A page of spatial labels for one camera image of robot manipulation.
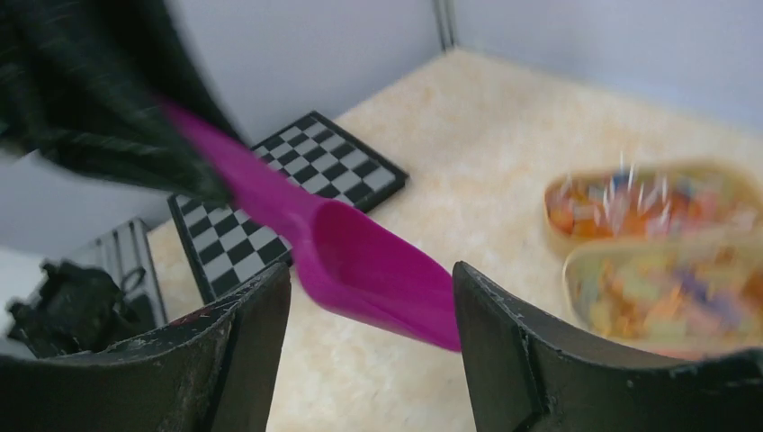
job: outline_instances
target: black fabric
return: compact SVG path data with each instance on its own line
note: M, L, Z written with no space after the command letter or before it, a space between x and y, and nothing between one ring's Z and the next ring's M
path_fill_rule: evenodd
M761 349L668 358L575 328L465 263L453 285L478 432L763 430Z
M0 425L19 432L265 430L289 315L276 265L163 328L98 354L0 355Z
M227 203L157 108L168 96L240 140L161 0L0 0L0 148L83 176Z

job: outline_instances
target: gray panel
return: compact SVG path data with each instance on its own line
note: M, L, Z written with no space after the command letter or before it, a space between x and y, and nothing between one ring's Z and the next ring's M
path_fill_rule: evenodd
M142 267L146 274L142 281L127 293L126 299L132 301L145 293L151 303L156 325L162 326L167 323L167 317L158 288L154 262L148 248L147 235L148 228L142 220L130 220L67 254L66 259L80 266L101 267L119 286L122 286L123 282L127 283L123 289L132 288L132 284L137 281L133 277L125 280L125 277Z

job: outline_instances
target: chessboard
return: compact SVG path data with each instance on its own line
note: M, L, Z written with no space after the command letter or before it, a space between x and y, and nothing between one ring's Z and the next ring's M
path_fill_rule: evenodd
M311 194L369 212L408 175L346 130L310 112L251 148L273 170ZM168 200L204 302L211 303L276 262L291 247L271 229L230 207L173 195Z

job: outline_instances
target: orange candy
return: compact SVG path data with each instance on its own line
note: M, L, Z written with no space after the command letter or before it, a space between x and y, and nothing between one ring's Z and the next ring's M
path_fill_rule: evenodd
M549 220L558 229L572 234L572 229L575 227L575 214L572 211L566 209L554 209L549 211Z

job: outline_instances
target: tan bowl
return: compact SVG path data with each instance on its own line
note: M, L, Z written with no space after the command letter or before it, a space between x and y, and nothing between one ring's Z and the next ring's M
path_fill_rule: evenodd
M616 172L615 169L603 169L599 171L587 171L577 174L573 174L570 177L573 180L584 180L594 182L600 180L603 176L611 176ZM728 182L735 193L745 202L755 208L758 212L763 214L763 192L759 188L758 184L753 180L752 176L737 168L736 166L719 163L714 160L697 160L687 161L676 164L655 165L655 166L642 166L639 167L638 175L644 174L680 174L680 175L697 175L697 174L715 174L723 177L725 182ZM561 175L557 179L553 180L543 192L543 224L546 241L549 248L557 254L559 257L567 256L573 249L581 246L590 241L596 242L614 242L614 241L630 241L630 240L645 240L646 238L641 236L620 236L616 238L589 238L568 235L554 226L549 218L549 209L546 204L546 197L553 189L561 187L564 182L567 181L567 175ZM730 229L723 229L719 231L717 229L708 230L700 233L693 233L692 237L702 236L726 236Z
M651 242L624 241L624 242L597 242L577 248L567 258L562 269L562 283L564 296L569 308L573 324L596 334L597 336L613 340L614 342L635 347L644 351L674 356L678 358L696 359L702 356L712 356L721 353L742 349L744 347L763 346L763 335L750 336L744 341L730 341L711 337L676 339L667 338L660 341L645 341L611 337L599 334L588 316L583 313L582 305L595 300L595 292L574 292L578 282L585 278L586 272L600 271L605 261L613 264L626 262L638 256L657 256L664 254L665 257L701 257L703 254L713 254L720 248L733 250L736 259L739 259L743 270L748 267L763 266L763 237L753 238L728 238L725 240L709 240L707 238L662 240Z

